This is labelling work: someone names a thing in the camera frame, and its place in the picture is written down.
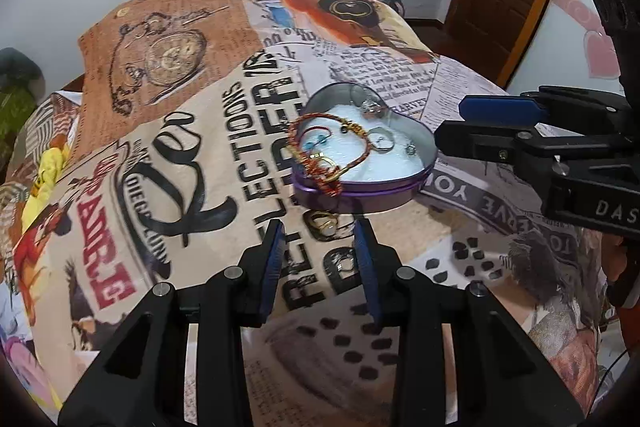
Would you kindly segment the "person's hand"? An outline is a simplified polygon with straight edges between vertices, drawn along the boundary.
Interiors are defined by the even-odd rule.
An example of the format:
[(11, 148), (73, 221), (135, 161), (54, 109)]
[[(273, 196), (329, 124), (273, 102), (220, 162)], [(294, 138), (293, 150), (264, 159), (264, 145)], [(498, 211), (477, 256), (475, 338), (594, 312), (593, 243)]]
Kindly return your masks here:
[(639, 301), (639, 241), (603, 234), (601, 265), (606, 297), (615, 308), (632, 309)]

